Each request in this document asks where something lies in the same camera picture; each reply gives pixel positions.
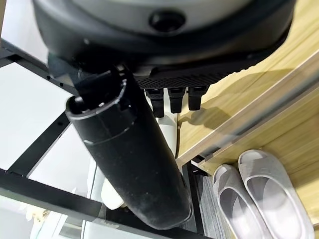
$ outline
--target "gray carpet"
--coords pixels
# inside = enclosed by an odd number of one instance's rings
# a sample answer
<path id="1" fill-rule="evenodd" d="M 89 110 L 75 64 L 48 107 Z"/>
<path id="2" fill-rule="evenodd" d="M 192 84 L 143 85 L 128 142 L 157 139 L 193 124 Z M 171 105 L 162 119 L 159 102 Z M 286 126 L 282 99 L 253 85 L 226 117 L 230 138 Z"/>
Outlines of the gray carpet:
<path id="1" fill-rule="evenodd" d="M 196 175 L 195 179 L 205 236 L 214 239 L 230 239 L 231 233 L 213 194 L 212 178 Z"/>

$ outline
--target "wooden board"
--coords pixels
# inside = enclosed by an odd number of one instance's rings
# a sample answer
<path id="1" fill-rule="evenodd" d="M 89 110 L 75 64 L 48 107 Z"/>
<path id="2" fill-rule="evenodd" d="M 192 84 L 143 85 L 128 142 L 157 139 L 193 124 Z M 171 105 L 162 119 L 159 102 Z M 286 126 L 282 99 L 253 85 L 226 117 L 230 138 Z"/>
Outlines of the wooden board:
<path id="1" fill-rule="evenodd" d="M 179 117 L 179 154 L 182 166 L 205 149 L 228 136 L 229 127 L 238 128 L 249 115 L 238 114 L 266 90 L 307 60 L 319 49 L 318 0 L 299 0 L 287 41 L 274 54 L 249 68 L 212 85 L 202 98 L 202 109 L 183 107 Z"/>
<path id="2" fill-rule="evenodd" d="M 5 4 L 6 4 L 6 0 L 0 0 L 0 36 L 1 36 L 1 32 L 2 32 Z"/>
<path id="3" fill-rule="evenodd" d="M 319 83 L 275 117 L 217 151 L 199 167 L 213 174 L 221 164 L 235 164 L 239 155 L 248 149 L 270 152 L 284 165 L 312 223 L 319 224 L 318 100 Z"/>

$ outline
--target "metal shelf frame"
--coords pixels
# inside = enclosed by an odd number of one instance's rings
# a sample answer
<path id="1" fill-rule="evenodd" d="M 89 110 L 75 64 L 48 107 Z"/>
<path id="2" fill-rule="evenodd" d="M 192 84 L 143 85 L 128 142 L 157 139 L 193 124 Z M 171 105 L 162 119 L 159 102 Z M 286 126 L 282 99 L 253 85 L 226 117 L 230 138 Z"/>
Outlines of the metal shelf frame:
<path id="1" fill-rule="evenodd" d="M 11 63 L 17 63 L 41 76 L 44 80 L 73 95 L 77 95 L 76 90 L 71 86 L 52 79 L 45 64 L 2 39 L 0 67 Z M 196 183 L 190 162 L 182 168 L 194 205 L 194 217 L 187 223 L 187 228 L 190 231 L 182 228 L 166 231 L 155 230 L 144 224 L 127 208 L 108 210 L 103 203 L 28 179 L 29 175 L 69 126 L 70 122 L 65 113 L 61 113 L 8 170 L 0 169 L 0 195 L 81 220 L 154 239 L 162 239 L 163 237 L 171 239 L 208 239 L 204 236 Z"/>

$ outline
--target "black cylindrical attachment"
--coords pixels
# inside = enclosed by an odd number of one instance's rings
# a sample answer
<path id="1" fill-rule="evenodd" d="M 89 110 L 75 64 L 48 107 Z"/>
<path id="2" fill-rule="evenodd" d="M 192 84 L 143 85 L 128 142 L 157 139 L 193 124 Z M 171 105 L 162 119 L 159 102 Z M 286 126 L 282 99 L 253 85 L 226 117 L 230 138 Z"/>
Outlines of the black cylindrical attachment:
<path id="1" fill-rule="evenodd" d="M 67 116 L 134 214 L 156 229 L 178 226 L 192 215 L 188 190 L 143 91 L 133 79 L 120 84 L 94 110 L 71 97 Z"/>

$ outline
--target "gray slipper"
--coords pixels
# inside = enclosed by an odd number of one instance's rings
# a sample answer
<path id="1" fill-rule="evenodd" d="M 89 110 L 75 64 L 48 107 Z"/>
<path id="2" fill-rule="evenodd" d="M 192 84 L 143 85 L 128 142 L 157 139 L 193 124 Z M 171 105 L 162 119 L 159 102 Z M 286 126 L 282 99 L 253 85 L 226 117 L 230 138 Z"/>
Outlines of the gray slipper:
<path id="1" fill-rule="evenodd" d="M 213 176 L 218 206 L 238 239 L 270 239 L 271 235 L 249 197 L 237 170 L 221 165 Z"/>
<path id="2" fill-rule="evenodd" d="M 239 156 L 244 185 L 275 239 L 314 239 L 314 229 L 281 162 L 248 150 Z"/>

